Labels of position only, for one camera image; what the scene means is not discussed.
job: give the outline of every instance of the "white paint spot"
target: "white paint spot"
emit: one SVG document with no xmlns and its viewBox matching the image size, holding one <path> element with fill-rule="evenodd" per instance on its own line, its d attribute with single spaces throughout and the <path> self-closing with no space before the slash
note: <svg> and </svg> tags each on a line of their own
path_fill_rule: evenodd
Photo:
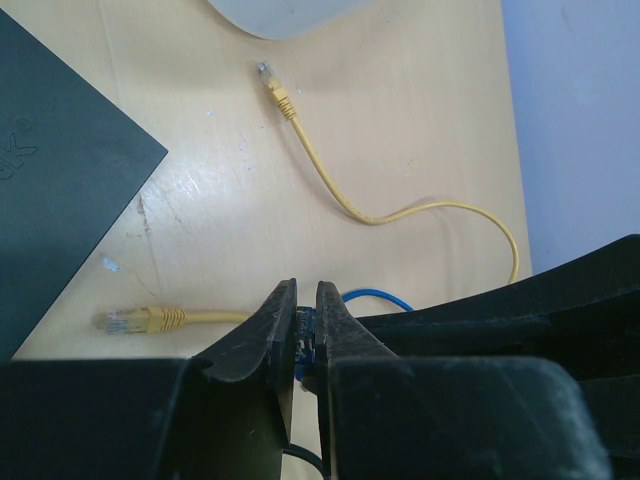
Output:
<svg viewBox="0 0 640 480">
<path fill-rule="evenodd" d="M 106 255 L 102 257 L 102 266 L 107 270 L 111 270 L 112 272 L 119 272 L 120 265 L 114 262 L 111 257 L 107 257 Z"/>
</svg>

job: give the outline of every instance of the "embossed logo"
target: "embossed logo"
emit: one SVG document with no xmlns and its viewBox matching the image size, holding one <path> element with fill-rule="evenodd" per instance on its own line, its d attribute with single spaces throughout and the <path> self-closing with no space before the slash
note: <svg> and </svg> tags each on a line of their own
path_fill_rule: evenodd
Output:
<svg viewBox="0 0 640 480">
<path fill-rule="evenodd" d="M 38 150 L 36 147 L 18 147 L 15 133 L 9 136 L 9 148 L 5 146 L 0 145 L 0 180 L 8 180 L 24 165 L 20 157 L 33 155 Z"/>
</svg>

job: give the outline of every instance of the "black mat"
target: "black mat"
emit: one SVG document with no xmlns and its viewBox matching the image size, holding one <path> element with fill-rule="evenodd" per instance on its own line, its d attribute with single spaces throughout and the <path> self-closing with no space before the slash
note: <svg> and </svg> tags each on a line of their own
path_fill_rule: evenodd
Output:
<svg viewBox="0 0 640 480">
<path fill-rule="evenodd" d="M 166 153 L 0 10 L 0 361 Z"/>
</svg>

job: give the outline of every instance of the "blue cable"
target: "blue cable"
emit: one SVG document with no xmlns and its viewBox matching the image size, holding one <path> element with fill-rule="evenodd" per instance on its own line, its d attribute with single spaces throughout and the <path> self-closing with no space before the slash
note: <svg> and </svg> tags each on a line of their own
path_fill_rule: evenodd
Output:
<svg viewBox="0 0 640 480">
<path fill-rule="evenodd" d="M 360 290 L 353 290 L 351 292 L 345 293 L 342 295 L 342 301 L 347 303 L 350 300 L 353 300 L 358 297 L 378 297 L 384 300 L 387 300 L 400 308 L 402 308 L 406 312 L 413 312 L 413 307 L 406 302 L 403 302 L 395 295 L 391 295 L 390 293 L 383 292 L 382 290 L 376 290 L 373 288 L 363 288 Z"/>
</svg>

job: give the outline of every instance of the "wooden table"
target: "wooden table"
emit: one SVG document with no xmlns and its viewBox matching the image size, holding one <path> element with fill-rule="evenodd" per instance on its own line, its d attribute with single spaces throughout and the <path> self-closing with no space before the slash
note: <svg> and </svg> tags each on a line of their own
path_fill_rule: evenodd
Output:
<svg viewBox="0 0 640 480">
<path fill-rule="evenodd" d="M 170 153 L 16 358 L 189 356 L 232 326 L 108 337 L 92 318 L 152 304 L 252 311 L 285 278 L 377 287 L 417 307 L 502 286 L 500 232 L 462 211 L 388 226 L 335 205 L 256 73 L 268 60 L 335 179 L 367 213 L 453 199 L 497 214 L 530 274 L 499 0 L 378 0 L 273 42 L 205 0 L 0 0 Z M 377 300 L 356 315 L 393 310 Z M 318 449 L 296 387 L 294 439 Z M 288 478 L 316 478 L 297 460 Z"/>
</svg>

